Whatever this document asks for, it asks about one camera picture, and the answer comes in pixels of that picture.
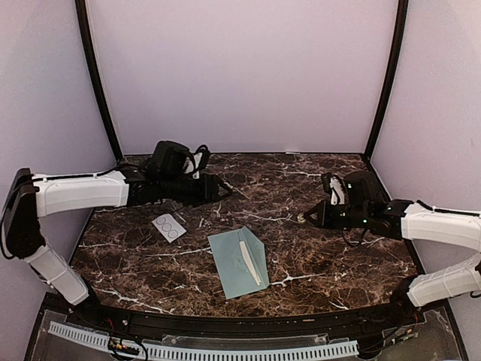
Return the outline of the white sticker seal sheet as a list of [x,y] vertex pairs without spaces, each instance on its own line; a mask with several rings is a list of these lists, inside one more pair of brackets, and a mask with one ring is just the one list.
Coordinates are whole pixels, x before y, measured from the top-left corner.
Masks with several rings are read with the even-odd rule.
[[186,234],[186,230],[174,219],[171,214],[163,214],[152,221],[152,224],[161,233],[168,243],[176,241]]

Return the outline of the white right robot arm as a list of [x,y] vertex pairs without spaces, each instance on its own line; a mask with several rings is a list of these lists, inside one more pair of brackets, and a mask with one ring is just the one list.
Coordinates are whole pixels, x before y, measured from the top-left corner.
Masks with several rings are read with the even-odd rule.
[[322,187],[329,200],[322,200],[299,220],[320,229],[361,229],[390,239],[436,241],[476,251],[464,262],[403,280],[383,311],[383,319],[390,326],[400,326],[413,308],[465,293],[480,295],[478,212],[437,208],[420,200],[386,201],[369,171],[354,171],[343,178],[326,173]]

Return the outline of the white letter sheet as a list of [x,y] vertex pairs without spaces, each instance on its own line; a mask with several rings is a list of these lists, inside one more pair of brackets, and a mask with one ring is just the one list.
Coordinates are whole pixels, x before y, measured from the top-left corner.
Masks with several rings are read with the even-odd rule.
[[260,286],[261,285],[261,278],[259,277],[259,274],[256,271],[256,267],[255,267],[254,262],[253,262],[253,260],[250,256],[250,252],[249,252],[249,249],[247,247],[246,242],[240,241],[239,245],[240,245],[240,251],[241,251],[242,257],[244,259],[244,262],[245,262],[250,274],[252,275],[256,284],[258,286]]

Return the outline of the light blue paper envelope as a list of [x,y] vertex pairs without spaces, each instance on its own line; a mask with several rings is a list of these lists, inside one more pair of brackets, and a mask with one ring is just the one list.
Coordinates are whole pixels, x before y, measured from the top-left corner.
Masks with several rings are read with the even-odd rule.
[[[227,299],[234,299],[268,288],[270,280],[265,245],[251,230],[244,226],[240,229],[209,235],[207,239]],[[240,241],[245,241],[247,244],[256,271],[261,278],[260,286],[256,284],[244,262]]]

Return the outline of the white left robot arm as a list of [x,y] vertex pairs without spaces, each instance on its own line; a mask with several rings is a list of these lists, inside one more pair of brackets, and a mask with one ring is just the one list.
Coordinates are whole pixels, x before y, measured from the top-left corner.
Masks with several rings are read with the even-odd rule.
[[205,172],[210,150],[195,152],[173,141],[159,141],[140,165],[119,164],[110,170],[67,175],[15,174],[1,217],[1,252],[21,259],[57,290],[90,328],[106,321],[95,294],[41,234],[40,218],[66,211],[101,207],[134,207],[173,200],[186,207],[219,202],[232,188],[218,175]]

